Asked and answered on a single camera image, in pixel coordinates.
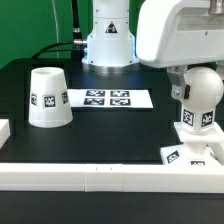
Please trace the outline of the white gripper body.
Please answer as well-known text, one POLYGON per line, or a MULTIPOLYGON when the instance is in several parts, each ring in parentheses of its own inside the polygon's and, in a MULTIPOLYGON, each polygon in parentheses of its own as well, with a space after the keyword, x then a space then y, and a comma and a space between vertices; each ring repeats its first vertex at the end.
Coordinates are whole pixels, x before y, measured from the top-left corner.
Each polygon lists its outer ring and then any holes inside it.
POLYGON ((210 0, 145 0, 136 53, 155 68, 224 60, 224 11, 213 12, 210 0))

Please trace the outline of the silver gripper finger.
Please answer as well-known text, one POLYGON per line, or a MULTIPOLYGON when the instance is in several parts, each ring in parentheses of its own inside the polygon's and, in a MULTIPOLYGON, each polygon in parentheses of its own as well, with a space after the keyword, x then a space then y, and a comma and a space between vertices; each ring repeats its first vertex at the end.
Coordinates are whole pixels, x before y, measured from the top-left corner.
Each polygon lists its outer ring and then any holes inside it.
POLYGON ((188 99, 190 86, 185 82, 184 75, 188 66, 171 66, 167 68, 167 74, 172 84, 171 96, 176 100, 188 99))

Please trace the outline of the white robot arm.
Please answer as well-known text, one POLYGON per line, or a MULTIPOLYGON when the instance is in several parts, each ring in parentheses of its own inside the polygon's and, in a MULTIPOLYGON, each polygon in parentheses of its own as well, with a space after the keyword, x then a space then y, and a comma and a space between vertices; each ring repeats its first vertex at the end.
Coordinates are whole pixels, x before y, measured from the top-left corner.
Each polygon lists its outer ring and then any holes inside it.
POLYGON ((85 67, 107 73, 135 63, 165 68, 172 97, 187 95, 191 64, 224 62, 224 0, 145 0, 137 32, 129 30, 130 0, 93 0, 85 67))

